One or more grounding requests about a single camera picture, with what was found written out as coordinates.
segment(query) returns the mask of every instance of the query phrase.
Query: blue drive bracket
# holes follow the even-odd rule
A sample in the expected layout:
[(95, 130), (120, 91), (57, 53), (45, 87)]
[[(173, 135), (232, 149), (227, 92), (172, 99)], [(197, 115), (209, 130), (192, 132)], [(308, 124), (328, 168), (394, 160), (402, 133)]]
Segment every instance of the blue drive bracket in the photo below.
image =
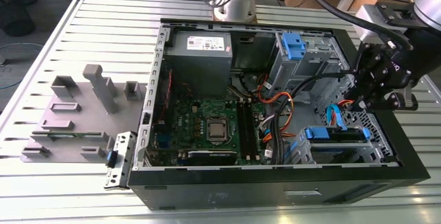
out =
[(336, 125), (342, 128), (342, 130), (347, 130), (347, 127), (343, 122), (342, 114), (339, 112), (339, 108), (336, 104), (330, 104), (328, 107), (326, 108), (326, 120), (327, 123), (330, 123), (332, 119), (332, 110), (335, 113), (335, 118), (336, 118)]
[(304, 129), (307, 139), (328, 139), (326, 127), (308, 127)]
[(306, 53), (306, 43), (296, 33), (283, 33), (282, 43), (288, 53), (288, 60), (303, 59)]

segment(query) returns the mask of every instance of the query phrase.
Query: gray 3d-printed holder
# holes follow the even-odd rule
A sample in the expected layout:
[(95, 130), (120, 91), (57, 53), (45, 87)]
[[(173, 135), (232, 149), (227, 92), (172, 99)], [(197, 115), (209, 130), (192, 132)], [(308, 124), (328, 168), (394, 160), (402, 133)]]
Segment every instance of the gray 3d-printed holder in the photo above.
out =
[(21, 151), (24, 162), (104, 163), (116, 135), (137, 130), (145, 86), (113, 83), (101, 72), (100, 65), (85, 66), (89, 83), (54, 78), (52, 99)]

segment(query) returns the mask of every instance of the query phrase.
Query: cpu socket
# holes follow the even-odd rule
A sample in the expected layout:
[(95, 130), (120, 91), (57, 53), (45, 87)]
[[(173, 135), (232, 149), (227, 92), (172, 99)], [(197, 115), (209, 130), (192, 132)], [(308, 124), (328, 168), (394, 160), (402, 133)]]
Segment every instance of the cpu socket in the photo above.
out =
[(207, 141), (220, 145), (228, 141), (228, 120), (226, 117), (207, 118)]

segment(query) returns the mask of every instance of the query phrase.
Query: floor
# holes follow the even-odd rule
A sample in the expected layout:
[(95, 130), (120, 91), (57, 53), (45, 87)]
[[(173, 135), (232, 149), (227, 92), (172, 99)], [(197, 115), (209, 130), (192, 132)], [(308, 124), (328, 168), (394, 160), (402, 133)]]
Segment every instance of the floor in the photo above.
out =
[[(9, 43), (37, 43), (44, 45), (72, 0), (38, 0), (26, 7), (36, 25), (33, 33), (24, 37), (8, 37), (0, 31), (0, 47)], [(256, 0), (260, 5), (278, 5), (276, 0)], [(24, 77), (40, 48), (32, 45), (10, 46), (0, 50), (9, 63), (0, 67), (0, 88), (18, 82)], [(0, 89), (0, 111), (4, 109), (17, 86)]]

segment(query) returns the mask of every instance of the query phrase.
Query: power supply label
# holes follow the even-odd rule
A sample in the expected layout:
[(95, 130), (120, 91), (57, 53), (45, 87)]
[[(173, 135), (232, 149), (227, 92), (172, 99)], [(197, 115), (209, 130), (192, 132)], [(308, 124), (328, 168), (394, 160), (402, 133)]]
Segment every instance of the power supply label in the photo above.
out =
[(224, 51), (224, 43), (222, 37), (188, 37), (187, 39), (188, 50), (211, 50)]

